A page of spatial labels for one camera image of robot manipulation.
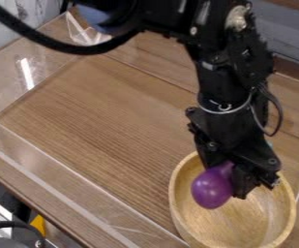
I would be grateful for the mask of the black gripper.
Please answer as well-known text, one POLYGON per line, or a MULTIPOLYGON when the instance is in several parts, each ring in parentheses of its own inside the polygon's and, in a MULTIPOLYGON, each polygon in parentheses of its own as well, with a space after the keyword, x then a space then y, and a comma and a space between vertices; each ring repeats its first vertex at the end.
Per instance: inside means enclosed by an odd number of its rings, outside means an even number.
POLYGON ((235 165, 231 182, 234 197, 245 200, 261 186, 273 190, 281 182, 281 159, 267 145, 269 101, 249 96, 238 103, 198 97, 198 106, 187 108, 189 128, 197 153, 210 169, 226 161, 235 165))

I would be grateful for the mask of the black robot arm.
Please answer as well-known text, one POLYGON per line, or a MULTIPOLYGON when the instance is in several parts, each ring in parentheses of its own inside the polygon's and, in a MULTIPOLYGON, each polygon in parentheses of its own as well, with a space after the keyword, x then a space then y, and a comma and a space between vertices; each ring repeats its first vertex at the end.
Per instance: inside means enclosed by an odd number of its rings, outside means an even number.
POLYGON ((37 31, 0 5, 0 23, 55 51, 97 55, 151 31, 175 39, 195 65, 198 104, 186 116, 207 169, 193 184, 202 199, 213 189, 243 199, 279 182, 281 160, 267 145, 269 110, 281 102, 269 89, 274 55, 257 29, 251 0, 73 0, 87 23, 110 40, 65 43, 37 31))

